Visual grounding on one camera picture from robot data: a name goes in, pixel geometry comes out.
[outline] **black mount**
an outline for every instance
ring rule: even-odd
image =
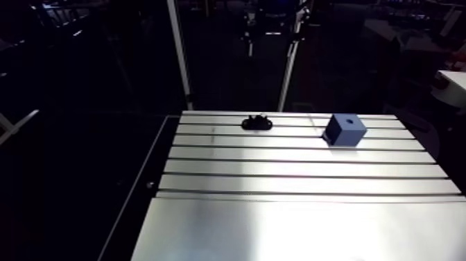
[[[249,131],[268,131],[273,127],[271,120],[267,119],[267,116],[257,115],[252,117],[251,115],[243,120],[241,127]]]

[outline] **aluminum table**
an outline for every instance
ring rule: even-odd
[[[356,148],[331,115],[186,111],[132,260],[466,260],[466,198],[392,115],[359,115]]]

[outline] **metal frame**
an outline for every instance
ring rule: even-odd
[[[307,2],[310,2],[309,10],[312,12],[313,5],[314,5],[314,0],[308,0]],[[300,6],[303,3],[304,3],[304,0],[300,0]],[[302,18],[303,14],[304,14],[304,11],[301,10],[296,15],[294,33],[299,33],[300,30],[301,30],[301,18]],[[285,76],[283,77],[282,91],[280,92],[280,98],[279,98],[279,101],[278,101],[277,111],[279,111],[279,112],[283,112],[283,109],[285,107],[286,96],[288,95],[288,89],[290,87],[291,74],[293,73],[293,68],[295,66],[295,58],[296,58],[297,48],[299,47],[299,44],[300,44],[300,42],[296,40],[290,45],[290,47],[288,49],[288,55],[287,55],[288,60],[286,61]]]
[[[178,57],[178,65],[180,66],[181,80],[183,84],[184,97],[186,99],[188,110],[193,110],[193,101],[191,100],[191,88],[189,86],[189,77],[184,56],[183,41],[181,37],[180,25],[178,23],[178,9],[175,4],[176,0],[166,0],[169,8],[171,29],[173,31],[173,39],[175,40],[176,55]]]

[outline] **blue cube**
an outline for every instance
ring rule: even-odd
[[[335,113],[324,132],[324,138],[334,146],[356,146],[367,128],[358,115]]]

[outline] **white pole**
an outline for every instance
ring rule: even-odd
[[[180,66],[181,80],[183,83],[184,97],[187,102],[188,110],[193,110],[193,101],[191,101],[191,88],[189,87],[188,71],[186,60],[184,59],[183,42],[181,38],[180,26],[178,24],[178,10],[175,4],[176,0],[166,0],[169,7],[171,29],[173,30],[173,39],[175,40],[176,55],[178,57],[178,65]]]
[[[302,17],[302,12],[300,11],[300,13],[296,15],[294,33],[300,32],[301,17]],[[291,44],[290,49],[288,50],[288,59],[286,61],[285,76],[283,77],[282,91],[280,93],[280,98],[278,101],[277,110],[279,112],[283,112],[283,109],[285,107],[286,95],[288,94],[288,88],[290,87],[291,74],[293,73],[293,66],[295,65],[295,57],[296,57],[297,47],[299,43],[300,42],[298,40],[294,41]]]

